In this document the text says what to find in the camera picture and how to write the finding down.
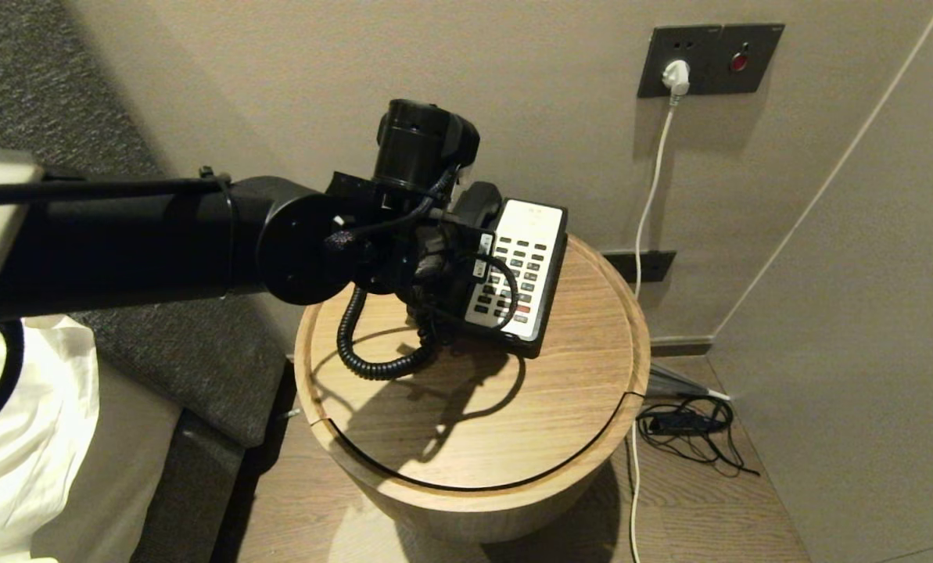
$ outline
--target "wall socket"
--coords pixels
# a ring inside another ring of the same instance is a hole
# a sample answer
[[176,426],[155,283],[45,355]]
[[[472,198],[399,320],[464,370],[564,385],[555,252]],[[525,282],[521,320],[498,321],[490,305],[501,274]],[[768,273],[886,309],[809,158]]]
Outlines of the wall socket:
[[656,27],[644,62],[639,99],[667,96],[664,68],[688,63],[688,94],[756,92],[773,59],[785,24]]

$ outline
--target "red button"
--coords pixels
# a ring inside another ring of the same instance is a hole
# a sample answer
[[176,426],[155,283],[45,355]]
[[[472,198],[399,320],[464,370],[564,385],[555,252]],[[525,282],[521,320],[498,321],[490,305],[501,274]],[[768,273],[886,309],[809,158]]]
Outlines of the red button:
[[741,72],[748,66],[748,55],[738,53],[730,60],[730,70],[732,72]]

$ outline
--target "white power cord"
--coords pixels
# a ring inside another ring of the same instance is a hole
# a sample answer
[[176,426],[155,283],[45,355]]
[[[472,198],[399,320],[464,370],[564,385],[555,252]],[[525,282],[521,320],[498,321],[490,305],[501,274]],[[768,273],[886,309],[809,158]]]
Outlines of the white power cord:
[[[644,204],[644,213],[641,222],[637,225],[637,246],[633,255],[637,260],[637,284],[633,286],[633,295],[641,296],[641,236],[644,235],[644,224],[648,221],[651,212],[653,196],[657,192],[657,182],[660,181],[660,164],[664,158],[664,143],[667,142],[667,131],[671,128],[671,119],[674,118],[674,108],[678,107],[681,96],[688,93],[688,63],[677,60],[667,65],[662,75],[664,85],[671,90],[667,118],[664,119],[664,128],[660,131],[660,143],[657,144],[657,158],[655,160],[655,173],[651,181],[651,191],[648,193],[648,202]],[[633,476],[637,481],[633,484],[633,498],[630,502],[630,549],[633,552],[633,563],[641,563],[641,553],[637,549],[637,502],[641,499],[641,460],[637,456],[637,419],[634,418],[630,428],[630,451],[633,457]]]

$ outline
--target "wooden tabletop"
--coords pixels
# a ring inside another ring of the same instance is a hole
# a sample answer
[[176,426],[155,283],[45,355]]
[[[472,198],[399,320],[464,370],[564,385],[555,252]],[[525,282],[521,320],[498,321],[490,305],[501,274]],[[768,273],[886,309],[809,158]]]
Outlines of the wooden tabletop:
[[[409,482],[462,491],[536,480],[602,435],[624,398],[645,392],[641,310],[601,254],[573,236],[535,360],[463,336],[419,373],[362,380],[341,363],[335,342],[351,291],[305,311],[300,399],[310,424],[330,421],[348,446]],[[369,296],[355,339],[366,360],[418,346],[395,296]]]

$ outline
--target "baseboard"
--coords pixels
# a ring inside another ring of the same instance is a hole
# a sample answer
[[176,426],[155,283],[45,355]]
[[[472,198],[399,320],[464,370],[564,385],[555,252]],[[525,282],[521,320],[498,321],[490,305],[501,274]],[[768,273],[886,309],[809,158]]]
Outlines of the baseboard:
[[712,336],[659,336],[651,339],[651,357],[705,356]]

